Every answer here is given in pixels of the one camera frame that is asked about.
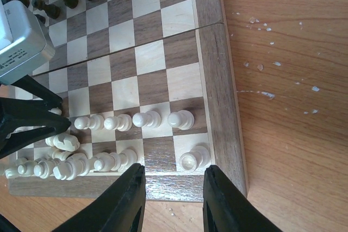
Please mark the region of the white chess rook corner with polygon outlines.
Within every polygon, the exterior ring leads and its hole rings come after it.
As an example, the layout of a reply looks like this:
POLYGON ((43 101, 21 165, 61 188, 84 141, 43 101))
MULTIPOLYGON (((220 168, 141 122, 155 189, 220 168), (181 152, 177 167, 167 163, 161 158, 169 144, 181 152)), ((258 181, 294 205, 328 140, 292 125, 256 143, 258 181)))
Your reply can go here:
POLYGON ((195 146, 179 158, 180 167, 186 172, 195 172, 210 163, 210 152, 203 146, 195 146))

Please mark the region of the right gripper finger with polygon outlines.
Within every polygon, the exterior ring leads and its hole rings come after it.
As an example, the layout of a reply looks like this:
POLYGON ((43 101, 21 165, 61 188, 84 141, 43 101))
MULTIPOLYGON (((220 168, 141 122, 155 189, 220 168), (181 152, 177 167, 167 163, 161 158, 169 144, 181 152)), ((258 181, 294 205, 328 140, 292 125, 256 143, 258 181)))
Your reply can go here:
POLYGON ((54 231, 142 231, 145 167, 132 164, 95 201, 54 231))
POLYGON ((217 165, 210 165, 203 183, 204 231, 277 231, 217 165))

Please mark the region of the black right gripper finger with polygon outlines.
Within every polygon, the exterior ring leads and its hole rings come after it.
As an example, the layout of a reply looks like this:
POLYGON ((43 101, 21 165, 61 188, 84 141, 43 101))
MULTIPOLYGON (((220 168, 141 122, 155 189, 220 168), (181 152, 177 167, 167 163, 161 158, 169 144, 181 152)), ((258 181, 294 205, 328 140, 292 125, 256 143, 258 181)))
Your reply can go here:
POLYGON ((1 158, 36 141, 61 134, 70 127, 69 119, 49 111, 1 113, 1 158))
POLYGON ((46 106, 48 110, 53 108, 62 109, 63 99, 56 95, 54 92, 44 87, 40 83, 38 83, 31 76, 26 75, 16 82, 10 84, 11 86, 19 87, 39 98, 41 98, 43 104, 46 106))

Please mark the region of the white chess pawn placed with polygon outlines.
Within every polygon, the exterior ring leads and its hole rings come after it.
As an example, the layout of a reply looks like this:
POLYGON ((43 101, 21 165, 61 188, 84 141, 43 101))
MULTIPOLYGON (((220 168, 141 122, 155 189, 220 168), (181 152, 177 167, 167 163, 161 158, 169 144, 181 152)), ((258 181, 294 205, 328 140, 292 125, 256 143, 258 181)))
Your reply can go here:
POLYGON ((193 114, 188 110, 172 112, 167 118, 169 126, 180 130, 189 130, 193 127, 195 119, 193 114))

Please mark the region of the white chess knight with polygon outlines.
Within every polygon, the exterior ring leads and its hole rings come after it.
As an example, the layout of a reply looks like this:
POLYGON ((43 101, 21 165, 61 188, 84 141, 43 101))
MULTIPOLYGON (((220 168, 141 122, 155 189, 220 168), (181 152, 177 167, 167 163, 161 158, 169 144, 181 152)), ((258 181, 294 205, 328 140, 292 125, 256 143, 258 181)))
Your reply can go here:
POLYGON ((56 147, 63 151, 74 152, 80 148, 78 139, 68 133, 61 133, 45 139, 48 146, 56 147))

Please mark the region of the white piece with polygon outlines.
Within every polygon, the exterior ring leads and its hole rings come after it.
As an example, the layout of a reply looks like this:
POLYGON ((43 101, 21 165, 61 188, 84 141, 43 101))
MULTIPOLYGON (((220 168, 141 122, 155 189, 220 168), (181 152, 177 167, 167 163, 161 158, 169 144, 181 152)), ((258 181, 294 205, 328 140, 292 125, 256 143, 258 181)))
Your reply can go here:
POLYGON ((102 130, 104 128, 104 117, 102 115, 92 115, 90 117, 81 116, 77 117, 74 121, 74 127, 79 130, 102 130))

